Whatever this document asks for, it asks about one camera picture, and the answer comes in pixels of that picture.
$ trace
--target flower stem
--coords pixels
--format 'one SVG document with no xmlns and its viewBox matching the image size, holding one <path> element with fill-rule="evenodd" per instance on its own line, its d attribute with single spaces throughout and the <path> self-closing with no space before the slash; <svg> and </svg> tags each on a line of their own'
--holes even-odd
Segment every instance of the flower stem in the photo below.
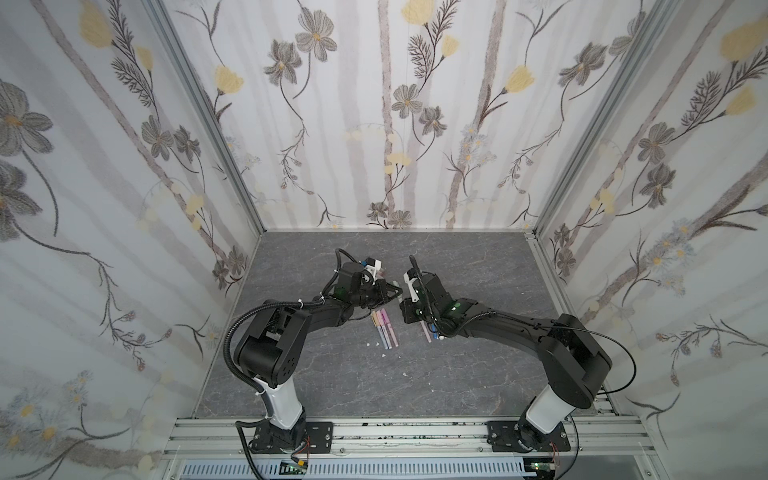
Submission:
<svg viewBox="0 0 768 480">
<path fill-rule="evenodd" d="M 312 52 L 310 51 L 308 54 L 306 54 L 306 81 L 304 82 L 304 86 L 301 87 L 301 90 L 299 91 L 299 93 L 293 96 L 293 100 L 296 100 L 296 97 L 301 95 L 304 92 L 304 89 L 306 89 L 306 86 L 310 84 L 311 73 L 312 73 Z"/>
<path fill-rule="evenodd" d="M 54 214 L 55 214 L 55 222 L 54 222 L 54 226 L 53 226 L 53 236 L 55 237 L 56 233 L 58 233 L 58 202 L 56 201 L 56 196 L 53 194 L 53 189 L 51 188 L 51 184 L 48 182 L 48 179 L 45 178 L 45 175 L 43 175 L 43 173 L 40 171 L 40 169 L 35 164 L 35 162 L 32 161 L 32 159 L 27 154 L 27 151 L 22 148 L 22 153 L 24 154 L 24 158 L 27 159 L 27 161 L 32 166 L 32 168 L 35 169 L 35 171 L 38 173 L 40 178 L 43 180 L 43 183 L 48 188 L 48 193 L 51 195 L 51 200 L 53 200 L 53 210 L 54 210 Z"/>
</svg>

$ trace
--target floor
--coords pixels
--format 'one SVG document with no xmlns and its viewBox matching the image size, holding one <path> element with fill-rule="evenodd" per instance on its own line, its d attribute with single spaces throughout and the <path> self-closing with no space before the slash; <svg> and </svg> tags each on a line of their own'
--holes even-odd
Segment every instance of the floor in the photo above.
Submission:
<svg viewBox="0 0 768 480">
<path fill-rule="evenodd" d="M 443 232 L 267 233 L 236 315 L 265 299 L 312 298 L 333 274 L 335 248 L 381 260 L 386 277 L 400 283 L 414 254 L 454 297 L 511 313 L 557 315 L 524 234 Z M 519 415 L 547 383 L 528 354 L 485 339 L 428 343 L 418 323 L 402 323 L 396 303 L 386 311 L 395 349 L 383 348 L 370 319 L 310 333 L 294 374 L 307 415 Z M 263 413 L 259 397 L 217 356 L 196 415 Z"/>
</svg>

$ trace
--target floral wallpaper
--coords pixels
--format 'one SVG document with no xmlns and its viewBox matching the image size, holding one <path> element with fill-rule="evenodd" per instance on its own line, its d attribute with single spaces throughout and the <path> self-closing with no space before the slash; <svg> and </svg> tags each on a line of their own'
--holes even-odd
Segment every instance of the floral wallpaper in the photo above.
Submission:
<svg viewBox="0 0 768 480">
<path fill-rule="evenodd" d="M 532 228 L 653 6 L 165 4 L 267 228 L 373 230 Z"/>
<path fill-rule="evenodd" d="M 682 2 L 540 232 L 587 328 L 637 360 L 615 399 L 677 479 L 768 466 L 766 113 L 765 5 Z"/>
<path fill-rule="evenodd" d="M 9 3 L 0 45 L 2 471 L 149 478 L 257 239 L 140 3 Z"/>
</svg>

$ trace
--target black cable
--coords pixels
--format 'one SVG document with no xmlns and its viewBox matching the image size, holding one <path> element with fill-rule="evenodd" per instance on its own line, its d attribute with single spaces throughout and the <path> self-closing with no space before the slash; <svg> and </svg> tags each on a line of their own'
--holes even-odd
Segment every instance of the black cable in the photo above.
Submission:
<svg viewBox="0 0 768 480">
<path fill-rule="evenodd" d="M 240 437 L 240 444 L 243 446 L 245 459 L 248 461 L 248 466 L 250 467 L 253 476 L 255 476 L 257 480 L 264 480 L 264 477 L 261 476 L 258 470 L 256 470 L 256 464 L 253 463 L 253 457 L 250 456 L 250 448 L 248 447 L 248 442 L 246 442 L 245 434 L 243 433 L 243 427 L 253 429 L 258 426 L 258 423 L 259 422 L 241 422 L 238 420 L 235 422 L 235 428 L 237 429 L 237 434 Z"/>
<path fill-rule="evenodd" d="M 574 416 L 571 414 L 571 415 L 569 415 L 569 417 L 571 417 L 571 423 L 574 424 L 574 432 L 576 432 L 576 455 L 574 455 L 574 461 L 571 462 L 571 464 L 568 466 L 568 468 L 566 468 L 564 472 L 562 472 L 560 475 L 558 475 L 558 477 L 555 480 L 560 480 L 561 478 L 563 478 L 563 475 L 568 473 L 568 471 L 571 470 L 571 468 L 573 468 L 574 463 L 576 463 L 576 458 L 578 458 L 578 449 L 579 449 L 578 429 L 576 428 L 576 422 L 574 421 Z"/>
<path fill-rule="evenodd" d="M 513 317 L 511 315 L 505 315 L 504 313 L 496 312 L 496 314 L 499 315 L 502 318 L 514 320 L 515 322 L 518 322 L 518 323 L 523 323 L 523 324 L 525 324 L 527 326 L 533 327 L 534 329 L 562 329 L 562 330 L 574 330 L 576 332 L 586 332 L 586 333 L 590 333 L 591 335 L 601 336 L 604 339 L 609 339 L 611 342 L 615 343 L 616 345 L 619 345 L 621 347 L 621 349 L 627 353 L 627 355 L 629 356 L 629 360 L 632 361 L 632 378 L 629 379 L 629 382 L 627 382 L 627 384 L 624 385 L 623 387 L 621 387 L 620 389 L 615 389 L 615 390 L 610 390 L 608 392 L 603 392 L 605 394 L 616 393 L 616 392 L 620 392 L 621 390 L 626 389 L 628 386 L 632 385 L 632 382 L 634 382 L 635 377 L 637 377 L 637 362 L 634 361 L 634 357 L 632 356 L 630 351 L 627 349 L 626 346 L 622 345 L 618 340 L 613 339 L 613 338 L 609 337 L 608 335 L 603 335 L 602 333 L 595 332 L 595 331 L 592 331 L 592 330 L 576 328 L 574 326 L 565 326 L 565 325 L 545 326 L 545 325 L 539 325 L 539 324 L 534 324 L 534 323 L 526 322 L 524 320 L 520 320 L 519 318 L 515 318 L 515 317 Z"/>
</svg>

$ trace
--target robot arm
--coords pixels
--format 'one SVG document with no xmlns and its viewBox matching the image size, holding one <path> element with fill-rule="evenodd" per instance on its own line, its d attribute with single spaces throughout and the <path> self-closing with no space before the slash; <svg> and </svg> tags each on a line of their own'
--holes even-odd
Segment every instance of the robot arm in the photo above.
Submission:
<svg viewBox="0 0 768 480">
<path fill-rule="evenodd" d="M 434 273 L 422 273 L 415 258 L 404 278 L 410 298 L 400 303 L 406 323 L 426 321 L 442 336 L 478 337 L 513 346 L 544 365 L 548 385 L 515 426 L 516 452 L 549 445 L 549 435 L 574 409 L 587 409 L 600 389 L 611 358 L 572 315 L 535 319 L 494 310 L 477 300 L 454 299 Z"/>
</svg>

